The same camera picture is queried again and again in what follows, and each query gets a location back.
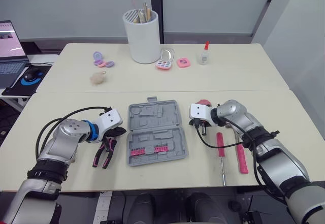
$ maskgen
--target cup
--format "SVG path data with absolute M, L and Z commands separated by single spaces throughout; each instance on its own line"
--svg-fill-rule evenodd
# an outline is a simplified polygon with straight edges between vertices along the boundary
M 123 15 L 131 57 L 138 63 L 153 63 L 160 58 L 158 14 L 151 11 L 151 18 L 148 22 L 133 23 L 137 16 L 135 9 L 129 10 Z

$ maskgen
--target beige pom pom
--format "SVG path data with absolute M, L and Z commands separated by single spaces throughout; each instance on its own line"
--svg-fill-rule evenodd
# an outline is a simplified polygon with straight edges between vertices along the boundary
M 105 74 L 106 72 L 100 72 L 100 73 L 94 73 L 91 77 L 90 77 L 90 81 L 92 84 L 100 84 L 104 81 L 105 79 Z

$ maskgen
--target laptop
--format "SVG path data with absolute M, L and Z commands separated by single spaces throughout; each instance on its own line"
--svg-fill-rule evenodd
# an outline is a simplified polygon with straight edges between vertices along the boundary
M 11 21 L 0 21 L 0 88 L 13 85 L 27 62 Z

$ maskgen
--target blue ring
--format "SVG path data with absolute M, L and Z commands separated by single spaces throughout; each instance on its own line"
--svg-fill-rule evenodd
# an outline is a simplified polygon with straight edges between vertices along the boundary
M 27 85 L 33 85 L 33 84 L 36 84 L 40 81 L 41 79 L 40 78 L 34 78 L 33 80 L 31 81 L 26 81 L 24 78 L 22 78 L 20 80 L 20 83 L 24 86 L 27 86 Z
M 91 138 L 89 139 L 90 141 L 92 140 L 95 140 L 98 138 L 98 134 L 96 133 L 96 129 L 95 129 L 95 126 L 88 120 L 84 120 L 85 122 L 88 122 L 90 128 L 91 128 L 91 131 L 92 131 L 92 134 L 91 134 Z

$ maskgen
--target gray plastic tool case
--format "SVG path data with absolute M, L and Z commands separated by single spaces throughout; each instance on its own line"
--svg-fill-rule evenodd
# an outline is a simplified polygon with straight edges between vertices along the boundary
M 176 101 L 157 101 L 148 98 L 147 103 L 130 105 L 128 108 L 127 163 L 139 166 L 155 162 L 172 161 L 187 156 L 186 139 Z M 156 152 L 166 146 L 167 151 Z M 132 155 L 141 150 L 139 155 Z

